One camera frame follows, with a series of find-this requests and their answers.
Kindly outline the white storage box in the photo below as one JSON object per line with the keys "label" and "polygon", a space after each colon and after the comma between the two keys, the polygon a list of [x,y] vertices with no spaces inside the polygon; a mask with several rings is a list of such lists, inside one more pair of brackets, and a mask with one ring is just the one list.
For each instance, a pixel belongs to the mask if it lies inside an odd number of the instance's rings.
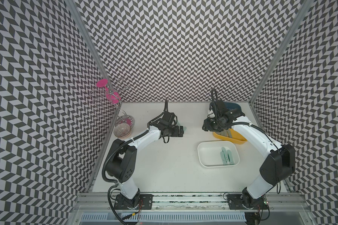
{"label": "white storage box", "polygon": [[[230,150],[234,158],[234,165],[223,165],[220,152],[222,148]],[[240,163],[240,157],[236,146],[229,141],[202,142],[198,145],[198,158],[200,164],[205,168],[233,167]]]}

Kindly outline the yellow storage box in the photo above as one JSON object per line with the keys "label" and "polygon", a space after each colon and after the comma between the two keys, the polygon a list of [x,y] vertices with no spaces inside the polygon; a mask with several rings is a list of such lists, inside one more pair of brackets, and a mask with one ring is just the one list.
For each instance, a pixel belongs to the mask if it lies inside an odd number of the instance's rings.
{"label": "yellow storage box", "polygon": [[221,132],[213,132],[213,136],[222,141],[229,141],[235,144],[243,144],[247,142],[247,140],[238,132],[233,129],[229,129],[232,133],[232,138],[228,137],[227,130]]}

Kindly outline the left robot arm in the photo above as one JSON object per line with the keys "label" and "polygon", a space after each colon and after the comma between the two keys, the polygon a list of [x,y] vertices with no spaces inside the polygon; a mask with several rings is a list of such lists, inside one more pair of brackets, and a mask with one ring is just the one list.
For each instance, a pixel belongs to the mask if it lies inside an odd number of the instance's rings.
{"label": "left robot arm", "polygon": [[143,132],[125,141],[116,139],[112,143],[101,176],[105,182],[113,183],[114,187],[120,189],[120,194],[116,198],[118,206],[135,209],[140,205],[140,189],[131,178],[137,154],[161,138],[168,143],[171,137],[183,137],[184,128],[177,123],[177,116],[169,112],[166,100],[162,113],[150,120]]}

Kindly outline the olive knife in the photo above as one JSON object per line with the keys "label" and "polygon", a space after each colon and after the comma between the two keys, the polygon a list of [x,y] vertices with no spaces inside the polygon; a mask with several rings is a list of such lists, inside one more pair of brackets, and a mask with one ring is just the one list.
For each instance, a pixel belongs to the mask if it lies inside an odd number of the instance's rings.
{"label": "olive knife", "polygon": [[228,133],[228,137],[232,138],[232,133],[231,133],[231,131],[229,129],[227,130],[227,133]]}

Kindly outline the dark teal storage box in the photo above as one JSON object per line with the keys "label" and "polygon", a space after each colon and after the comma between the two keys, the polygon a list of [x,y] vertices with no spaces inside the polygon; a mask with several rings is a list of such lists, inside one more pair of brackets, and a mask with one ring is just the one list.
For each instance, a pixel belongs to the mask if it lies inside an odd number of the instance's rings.
{"label": "dark teal storage box", "polygon": [[[241,109],[241,106],[239,104],[236,104],[236,103],[230,103],[230,102],[224,102],[224,105],[226,106],[226,108],[228,108],[229,110],[233,110],[233,109],[239,109],[239,110],[242,110]],[[209,110],[208,112],[209,113],[212,113],[212,108],[213,108],[213,103],[211,102],[209,104]]]}

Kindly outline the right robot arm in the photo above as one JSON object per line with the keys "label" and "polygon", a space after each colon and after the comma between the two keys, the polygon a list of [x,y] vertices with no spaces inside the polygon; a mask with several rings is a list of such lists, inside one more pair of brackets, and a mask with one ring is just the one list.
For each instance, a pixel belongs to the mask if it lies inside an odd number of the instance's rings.
{"label": "right robot arm", "polygon": [[222,133],[233,129],[242,135],[264,158],[257,178],[241,194],[242,205],[252,209],[264,202],[264,196],[282,180],[295,172],[295,149],[289,144],[269,137],[266,132],[254,125],[240,109],[228,109],[218,99],[215,89],[210,91],[209,113],[202,129]]}

